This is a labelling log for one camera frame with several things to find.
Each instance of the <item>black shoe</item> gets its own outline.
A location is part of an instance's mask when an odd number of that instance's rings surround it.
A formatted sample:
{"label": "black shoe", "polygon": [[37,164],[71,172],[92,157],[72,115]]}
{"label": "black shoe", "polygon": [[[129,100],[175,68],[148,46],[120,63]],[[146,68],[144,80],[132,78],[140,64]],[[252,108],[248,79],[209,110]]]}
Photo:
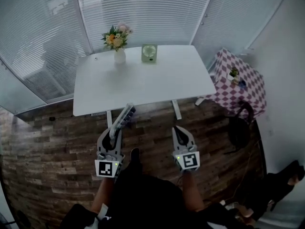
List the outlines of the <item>black shoe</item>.
{"label": "black shoe", "polygon": [[130,152],[130,160],[132,162],[140,162],[140,149],[135,147],[131,152]]}

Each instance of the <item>power strip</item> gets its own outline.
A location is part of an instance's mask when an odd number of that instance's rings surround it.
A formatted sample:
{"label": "power strip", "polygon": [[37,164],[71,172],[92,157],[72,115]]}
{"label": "power strip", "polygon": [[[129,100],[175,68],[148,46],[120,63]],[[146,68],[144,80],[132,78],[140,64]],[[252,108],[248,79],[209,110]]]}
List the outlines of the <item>power strip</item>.
{"label": "power strip", "polygon": [[94,113],[94,114],[90,114],[90,116],[98,116],[98,115],[105,115],[106,111],[103,112],[98,112],[98,113]]}

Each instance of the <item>pink flower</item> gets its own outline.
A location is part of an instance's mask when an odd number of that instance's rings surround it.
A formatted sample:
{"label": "pink flower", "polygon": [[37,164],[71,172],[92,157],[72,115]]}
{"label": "pink flower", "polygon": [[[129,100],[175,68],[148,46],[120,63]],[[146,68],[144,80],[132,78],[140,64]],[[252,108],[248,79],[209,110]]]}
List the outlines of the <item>pink flower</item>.
{"label": "pink flower", "polygon": [[125,25],[121,25],[121,26],[119,26],[119,30],[121,32],[126,32],[127,31],[127,27]]}
{"label": "pink flower", "polygon": [[124,22],[120,22],[118,24],[118,28],[121,32],[125,32],[125,33],[131,33],[132,30],[130,29],[130,27],[128,25],[126,25]]}

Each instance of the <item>white vase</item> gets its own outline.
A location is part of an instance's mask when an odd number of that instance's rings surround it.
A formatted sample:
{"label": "white vase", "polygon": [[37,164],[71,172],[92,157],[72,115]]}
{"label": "white vase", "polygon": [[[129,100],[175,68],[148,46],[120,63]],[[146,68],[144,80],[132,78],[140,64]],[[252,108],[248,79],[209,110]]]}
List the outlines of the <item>white vase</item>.
{"label": "white vase", "polygon": [[228,74],[228,75],[227,75],[227,78],[228,78],[228,80],[229,80],[229,81],[234,80],[234,77],[233,77],[233,76],[231,76],[230,74]]}
{"label": "white vase", "polygon": [[114,51],[114,61],[117,64],[122,64],[126,62],[126,54],[122,48],[120,48],[118,51]]}

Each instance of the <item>hand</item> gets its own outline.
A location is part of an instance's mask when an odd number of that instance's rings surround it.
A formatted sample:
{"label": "hand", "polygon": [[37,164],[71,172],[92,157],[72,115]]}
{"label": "hand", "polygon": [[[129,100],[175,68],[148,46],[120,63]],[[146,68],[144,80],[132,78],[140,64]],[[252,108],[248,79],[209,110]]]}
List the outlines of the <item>hand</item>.
{"label": "hand", "polygon": [[275,202],[273,200],[270,200],[268,203],[268,206],[272,206]]}

